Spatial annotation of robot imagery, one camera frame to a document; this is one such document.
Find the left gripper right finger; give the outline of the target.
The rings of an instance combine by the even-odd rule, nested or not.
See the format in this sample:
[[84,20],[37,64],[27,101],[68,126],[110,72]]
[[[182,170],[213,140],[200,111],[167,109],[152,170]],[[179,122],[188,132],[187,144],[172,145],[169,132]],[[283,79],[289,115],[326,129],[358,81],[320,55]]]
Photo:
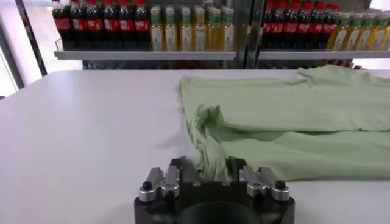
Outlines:
[[246,183],[247,194],[252,198],[271,197],[275,201],[288,201],[290,189],[268,167],[254,169],[244,159],[230,156],[226,160],[228,173],[234,182]]

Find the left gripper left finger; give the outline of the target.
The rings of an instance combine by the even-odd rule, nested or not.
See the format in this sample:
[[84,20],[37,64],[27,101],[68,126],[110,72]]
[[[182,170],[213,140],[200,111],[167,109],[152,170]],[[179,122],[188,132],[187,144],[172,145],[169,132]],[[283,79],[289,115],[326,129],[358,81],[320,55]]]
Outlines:
[[172,195],[177,198],[184,183],[200,183],[200,176],[193,163],[186,156],[181,156],[171,160],[166,172],[159,167],[151,168],[138,190],[138,199],[151,203],[158,196],[166,198]]

